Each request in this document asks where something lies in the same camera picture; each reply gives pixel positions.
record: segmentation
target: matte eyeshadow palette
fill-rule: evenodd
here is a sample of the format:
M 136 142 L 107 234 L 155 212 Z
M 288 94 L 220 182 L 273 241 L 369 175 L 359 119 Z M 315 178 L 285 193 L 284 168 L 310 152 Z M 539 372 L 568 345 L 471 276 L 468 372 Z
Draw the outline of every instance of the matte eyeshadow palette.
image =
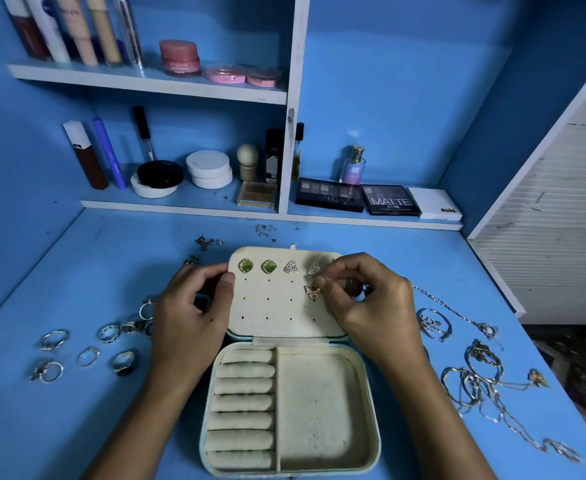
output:
M 364 199 L 359 185 L 338 184 L 311 178 L 299 179 L 295 203 L 325 209 L 364 212 Z
M 362 185 L 372 216 L 419 216 L 419 207 L 401 185 Z

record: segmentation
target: round white container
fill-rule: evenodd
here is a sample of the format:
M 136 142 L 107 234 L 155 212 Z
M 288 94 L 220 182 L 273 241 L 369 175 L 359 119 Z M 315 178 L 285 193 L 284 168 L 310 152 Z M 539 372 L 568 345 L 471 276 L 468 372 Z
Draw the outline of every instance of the round white container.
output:
M 191 153 L 186 157 L 186 167 L 194 178 L 226 178 L 228 172 L 231 171 L 228 156 L 214 150 Z
M 131 185 L 133 186 L 133 191 L 140 197 L 144 198 L 166 197 L 177 190 L 177 185 L 167 189 L 154 189 L 153 187 L 148 187 L 147 185 L 140 183 L 139 178 L 137 178 L 137 173 L 134 173 L 133 177 L 131 177 Z
M 193 183 L 195 185 L 203 189 L 221 189 L 233 181 L 233 170 L 231 170 L 229 167 L 228 171 L 224 175 L 217 178 L 198 178 L 194 175 L 192 175 L 191 178 L 193 179 Z

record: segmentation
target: black compact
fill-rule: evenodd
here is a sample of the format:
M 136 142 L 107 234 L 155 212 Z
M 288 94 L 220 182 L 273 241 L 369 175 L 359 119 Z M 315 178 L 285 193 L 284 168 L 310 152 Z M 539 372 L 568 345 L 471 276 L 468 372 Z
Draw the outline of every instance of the black compact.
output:
M 364 200 L 359 185 L 338 184 L 312 178 L 299 179 L 295 203 L 324 209 L 364 212 Z
M 168 160 L 153 160 L 137 168 L 137 178 L 152 189 L 169 189 L 184 181 L 184 168 Z
M 401 185 L 362 185 L 372 216 L 419 216 L 419 207 Z

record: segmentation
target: pink jar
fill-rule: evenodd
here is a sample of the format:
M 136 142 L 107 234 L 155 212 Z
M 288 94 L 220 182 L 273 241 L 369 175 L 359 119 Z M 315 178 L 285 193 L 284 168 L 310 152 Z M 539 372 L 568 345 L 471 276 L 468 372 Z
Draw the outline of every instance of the pink jar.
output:
M 280 77 L 281 70 L 270 67 L 254 67 L 246 71 L 246 82 L 258 88 L 274 88 Z
M 160 40 L 164 70 L 175 77 L 201 75 L 198 46 L 187 40 Z
M 214 64 L 204 71 L 206 78 L 219 84 L 243 84 L 246 82 L 244 67 L 235 64 Z

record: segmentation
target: hand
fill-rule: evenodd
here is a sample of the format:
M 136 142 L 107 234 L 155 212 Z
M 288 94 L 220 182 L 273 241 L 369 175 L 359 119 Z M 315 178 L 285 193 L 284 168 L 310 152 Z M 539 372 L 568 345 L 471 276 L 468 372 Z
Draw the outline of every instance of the hand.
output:
M 337 280 L 353 280 L 355 301 Z M 362 352 L 386 369 L 412 356 L 424 356 L 412 286 L 366 253 L 336 259 L 317 277 L 327 307 Z
M 235 275 L 228 265 L 183 266 L 153 305 L 153 344 L 148 383 L 166 391 L 190 394 L 222 345 L 233 301 Z M 195 305 L 195 295 L 209 278 L 217 282 L 207 312 Z

